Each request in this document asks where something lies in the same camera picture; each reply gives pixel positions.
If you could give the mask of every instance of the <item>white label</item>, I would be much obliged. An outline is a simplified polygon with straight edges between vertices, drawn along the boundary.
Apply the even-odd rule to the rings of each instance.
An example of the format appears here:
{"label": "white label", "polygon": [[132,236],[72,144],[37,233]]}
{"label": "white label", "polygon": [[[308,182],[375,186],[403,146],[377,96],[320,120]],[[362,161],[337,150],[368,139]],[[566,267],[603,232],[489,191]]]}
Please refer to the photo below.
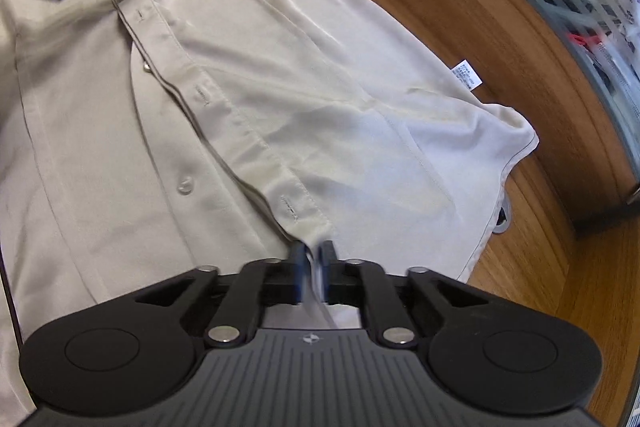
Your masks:
{"label": "white label", "polygon": [[476,89],[476,87],[482,84],[482,80],[480,80],[474,68],[472,68],[471,64],[466,60],[460,62],[455,68],[452,68],[451,71],[460,79],[460,82],[465,84],[466,89],[469,91]]}

